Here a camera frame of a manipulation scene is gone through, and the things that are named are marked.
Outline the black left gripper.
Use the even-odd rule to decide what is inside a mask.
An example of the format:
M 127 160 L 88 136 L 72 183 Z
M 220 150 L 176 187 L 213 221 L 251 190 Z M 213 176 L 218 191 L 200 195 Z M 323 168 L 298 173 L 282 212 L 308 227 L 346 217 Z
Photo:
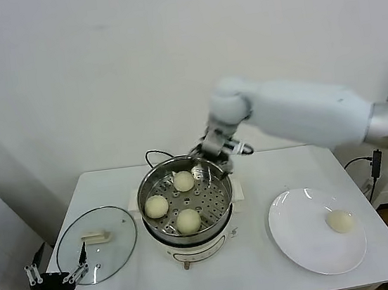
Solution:
M 70 273 L 52 272 L 50 274 L 46 272 L 41 274 L 39 272 L 41 258 L 41 254 L 35 254 L 32 264 L 24 268 L 30 286 L 32 286 L 30 290 L 75 290 L 75 283 L 80 282 L 89 271 L 85 243 L 82 244 L 77 267 Z

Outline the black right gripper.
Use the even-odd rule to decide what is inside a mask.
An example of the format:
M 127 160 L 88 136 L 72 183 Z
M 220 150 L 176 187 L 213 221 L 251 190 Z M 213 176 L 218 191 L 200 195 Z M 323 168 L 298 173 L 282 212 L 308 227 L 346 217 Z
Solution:
M 233 172 L 233 162 L 226 152 L 220 152 L 217 155 L 202 151 L 202 148 L 194 147 L 188 153 L 191 158 L 203 158 L 219 165 L 225 175 L 231 175 Z

